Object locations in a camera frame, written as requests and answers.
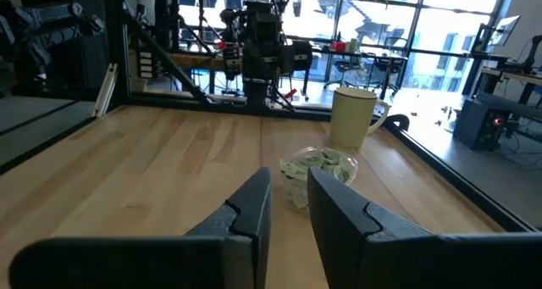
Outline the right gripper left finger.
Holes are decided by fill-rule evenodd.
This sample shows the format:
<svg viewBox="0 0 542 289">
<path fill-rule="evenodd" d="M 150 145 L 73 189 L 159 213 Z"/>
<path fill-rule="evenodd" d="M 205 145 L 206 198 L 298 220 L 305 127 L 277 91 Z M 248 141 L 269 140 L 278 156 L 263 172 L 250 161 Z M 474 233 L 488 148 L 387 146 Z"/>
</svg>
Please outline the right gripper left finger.
<svg viewBox="0 0 542 289">
<path fill-rule="evenodd" d="M 262 167 L 182 236 L 54 237 L 16 253 L 12 288 L 263 288 L 272 178 Z"/>
</svg>

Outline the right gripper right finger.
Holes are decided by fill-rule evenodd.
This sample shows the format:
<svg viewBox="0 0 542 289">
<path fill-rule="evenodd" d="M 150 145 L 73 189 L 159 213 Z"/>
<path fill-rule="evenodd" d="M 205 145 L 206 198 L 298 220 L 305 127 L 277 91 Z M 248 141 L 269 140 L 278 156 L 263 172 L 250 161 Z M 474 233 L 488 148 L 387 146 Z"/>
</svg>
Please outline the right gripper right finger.
<svg viewBox="0 0 542 289">
<path fill-rule="evenodd" d="M 331 288 L 539 288 L 537 233 L 435 234 L 323 170 L 307 175 L 310 220 Z"/>
</svg>

